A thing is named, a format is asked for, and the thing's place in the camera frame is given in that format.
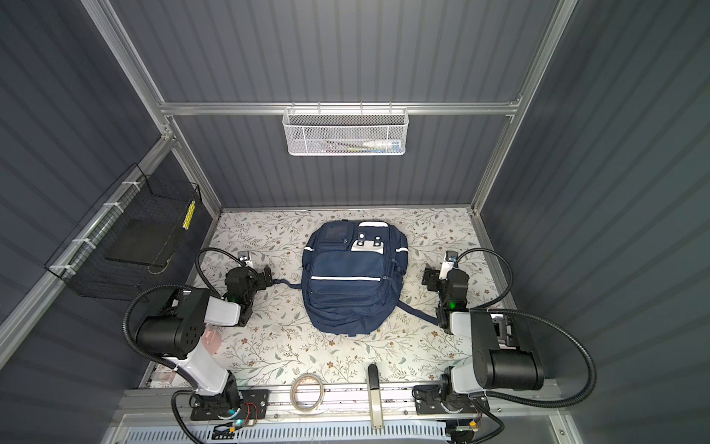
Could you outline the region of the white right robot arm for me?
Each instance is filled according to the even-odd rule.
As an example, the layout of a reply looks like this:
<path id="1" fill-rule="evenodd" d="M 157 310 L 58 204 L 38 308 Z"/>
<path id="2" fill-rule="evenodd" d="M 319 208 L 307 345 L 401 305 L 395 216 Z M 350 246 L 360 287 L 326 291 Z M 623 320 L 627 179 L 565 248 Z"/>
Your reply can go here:
<path id="1" fill-rule="evenodd" d="M 510 294 L 510 283 L 495 299 L 470 307 L 470 277 L 460 269 L 460 262 L 467 255 L 468 251 L 448 251 L 441 268 L 425 268 L 423 286 L 438 296 L 433 316 L 413 308 L 408 311 L 451 336 L 469 340 L 471 364 L 448 367 L 438 383 L 414 387 L 412 398 L 420 416 L 452 415 L 446 423 L 449 442 L 484 443 L 505 429 L 504 422 L 490 408 L 491 399 L 539 409 L 571 407 L 593 393 L 598 373 L 591 353 L 563 327 L 537 314 L 498 307 Z M 541 390 L 545 384 L 545 370 L 530 329 L 532 323 L 556 331 L 580 353 L 587 377 L 577 393 L 548 401 L 521 397 L 522 392 Z"/>

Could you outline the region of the navy blue backpack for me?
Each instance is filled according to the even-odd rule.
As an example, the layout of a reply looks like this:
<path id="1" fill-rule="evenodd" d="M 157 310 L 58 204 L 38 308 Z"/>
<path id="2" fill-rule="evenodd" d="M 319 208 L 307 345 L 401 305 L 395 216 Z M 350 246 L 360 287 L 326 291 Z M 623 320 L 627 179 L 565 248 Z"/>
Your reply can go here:
<path id="1" fill-rule="evenodd" d="M 327 222 L 303 248 L 301 282 L 275 279 L 302 294 L 319 331 L 367 335 L 396 308 L 436 326 L 437 319 L 400 300 L 409 264 L 406 235 L 381 220 Z"/>

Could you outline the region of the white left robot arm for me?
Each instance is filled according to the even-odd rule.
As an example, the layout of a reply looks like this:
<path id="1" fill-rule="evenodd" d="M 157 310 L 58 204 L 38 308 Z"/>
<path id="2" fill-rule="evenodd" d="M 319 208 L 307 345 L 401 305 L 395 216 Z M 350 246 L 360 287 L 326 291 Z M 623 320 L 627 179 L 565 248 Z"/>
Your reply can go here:
<path id="1" fill-rule="evenodd" d="M 186 424 L 179 397 L 187 397 L 192 420 L 216 420 L 219 435 L 255 426 L 268 399 L 265 390 L 259 391 L 256 401 L 243 396 L 234 374 L 207 350 L 203 335 L 209 326 L 245 326 L 257 292 L 274 285 L 273 272 L 269 266 L 256 270 L 249 256 L 225 252 L 237 265 L 227 272 L 227 291 L 221 294 L 202 269 L 201 258 L 208 251 L 203 248 L 194 257 L 203 287 L 161 284 L 144 290 L 129 303 L 122 320 L 122 333 L 135 353 L 189 384 L 186 390 L 171 395 L 170 409 L 180 430 L 193 443 L 200 438 Z"/>

